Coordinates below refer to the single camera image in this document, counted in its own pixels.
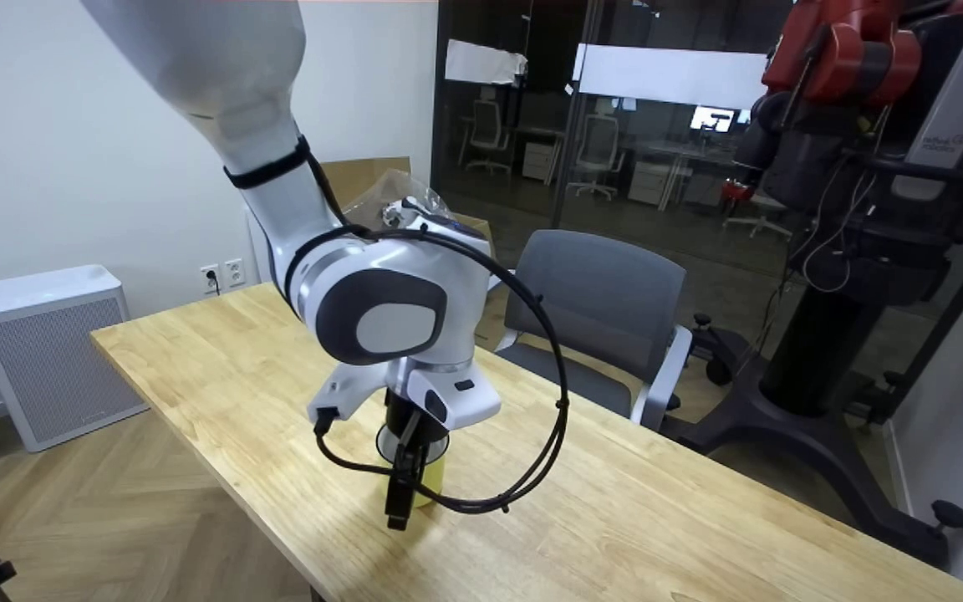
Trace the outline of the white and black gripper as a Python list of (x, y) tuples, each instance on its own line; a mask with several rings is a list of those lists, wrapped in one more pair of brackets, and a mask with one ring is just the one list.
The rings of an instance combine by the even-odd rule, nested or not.
[[(392, 461), (384, 518), (403, 533), (413, 491), (427, 457), (448, 450), (448, 436), (492, 418), (501, 407), (484, 373), (469, 368), (421, 368), (419, 361), (338, 365), (307, 404), (307, 418), (350, 418), (371, 393), (384, 393), (384, 421), (375, 447)], [(430, 446), (403, 440), (410, 423), (430, 436)]]

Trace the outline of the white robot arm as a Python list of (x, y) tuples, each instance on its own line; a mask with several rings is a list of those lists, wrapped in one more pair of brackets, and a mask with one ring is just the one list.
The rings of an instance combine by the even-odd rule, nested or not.
[(304, 60), (296, 0), (80, 0), (127, 62), (221, 155), (266, 237), (283, 303), (334, 357), (307, 418), (330, 423), (381, 397), (393, 527), (456, 429), (497, 410), (473, 368), (487, 241), (419, 197), (350, 224), (309, 155), (289, 84)]

